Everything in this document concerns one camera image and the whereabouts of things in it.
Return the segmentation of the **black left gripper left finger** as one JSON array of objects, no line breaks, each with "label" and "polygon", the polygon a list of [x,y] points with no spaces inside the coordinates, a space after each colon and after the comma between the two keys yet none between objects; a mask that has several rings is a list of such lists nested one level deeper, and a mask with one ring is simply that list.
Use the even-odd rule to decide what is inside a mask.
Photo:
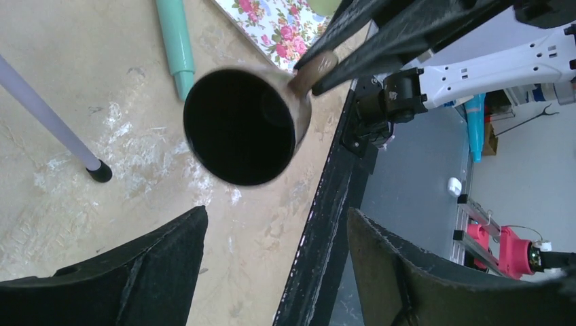
[{"label": "black left gripper left finger", "polygon": [[207,226],[197,206],[52,276],[3,281],[1,324],[185,325]]}]

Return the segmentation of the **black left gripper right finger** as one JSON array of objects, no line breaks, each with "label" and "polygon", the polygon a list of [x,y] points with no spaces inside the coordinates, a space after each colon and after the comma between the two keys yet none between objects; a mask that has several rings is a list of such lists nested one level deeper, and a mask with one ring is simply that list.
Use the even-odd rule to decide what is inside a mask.
[{"label": "black left gripper right finger", "polygon": [[366,325],[574,325],[575,269],[539,283],[458,265],[358,209],[348,247]]}]

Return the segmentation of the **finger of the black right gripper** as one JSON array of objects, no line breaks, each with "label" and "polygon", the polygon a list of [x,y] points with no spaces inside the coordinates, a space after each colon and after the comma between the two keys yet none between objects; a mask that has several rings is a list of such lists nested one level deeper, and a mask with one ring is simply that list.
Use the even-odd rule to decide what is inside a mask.
[{"label": "finger of the black right gripper", "polygon": [[[405,9],[384,23],[383,31],[379,30],[376,21],[371,21],[376,23],[377,31],[364,41],[370,45],[383,46],[384,53],[396,55],[402,66],[427,50],[438,50],[450,45],[514,4],[513,1],[457,0],[420,0],[405,3]],[[319,96],[351,79],[390,73],[402,68],[339,70],[337,66],[312,87],[314,95]]]},{"label": "finger of the black right gripper", "polygon": [[[323,34],[310,46],[295,64],[300,69],[321,52],[334,50],[371,21],[379,30],[406,8],[405,1],[342,1]],[[370,45],[367,41],[346,57],[339,70],[395,70],[402,66],[394,54],[385,54],[383,46]]]}]

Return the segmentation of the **brown mug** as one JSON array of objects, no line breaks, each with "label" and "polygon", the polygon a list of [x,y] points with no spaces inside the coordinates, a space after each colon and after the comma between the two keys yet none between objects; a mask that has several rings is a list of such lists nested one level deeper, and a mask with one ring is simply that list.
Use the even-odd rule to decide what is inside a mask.
[{"label": "brown mug", "polygon": [[258,186],[281,175],[312,117],[309,92],[338,63],[324,52],[295,74],[274,67],[224,67],[192,86],[183,128],[192,153],[222,181]]}]

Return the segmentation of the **light green mug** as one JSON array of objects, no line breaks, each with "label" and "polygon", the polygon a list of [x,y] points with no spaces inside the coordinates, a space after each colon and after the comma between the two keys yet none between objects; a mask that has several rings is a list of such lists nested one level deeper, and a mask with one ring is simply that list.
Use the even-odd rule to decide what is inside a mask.
[{"label": "light green mug", "polygon": [[307,0],[310,9],[319,16],[332,16],[341,0]]}]

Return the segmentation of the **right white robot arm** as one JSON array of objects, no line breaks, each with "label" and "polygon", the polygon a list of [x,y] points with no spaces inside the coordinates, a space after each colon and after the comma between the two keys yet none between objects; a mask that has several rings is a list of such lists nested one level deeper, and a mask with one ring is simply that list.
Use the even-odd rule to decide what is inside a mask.
[{"label": "right white robot arm", "polygon": [[[547,37],[447,65],[404,65],[441,50],[506,9]],[[343,1],[325,32],[295,65],[291,86],[314,95],[384,74],[379,91],[360,98],[342,134],[362,156],[394,127],[445,103],[498,89],[575,78],[574,1]]]}]

